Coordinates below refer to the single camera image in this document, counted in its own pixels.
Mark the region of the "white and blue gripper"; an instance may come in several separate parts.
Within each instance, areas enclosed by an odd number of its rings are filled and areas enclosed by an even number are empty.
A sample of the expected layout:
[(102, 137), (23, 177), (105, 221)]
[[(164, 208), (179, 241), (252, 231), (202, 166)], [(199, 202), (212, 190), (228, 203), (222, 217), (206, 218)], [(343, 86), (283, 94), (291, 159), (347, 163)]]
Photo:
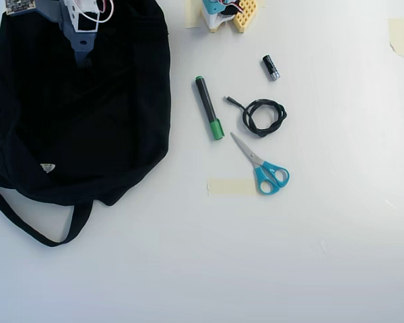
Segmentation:
[(58, 23), (75, 51), (77, 67), (91, 67), (90, 51), (100, 24), (97, 1), (36, 1), (36, 10)]

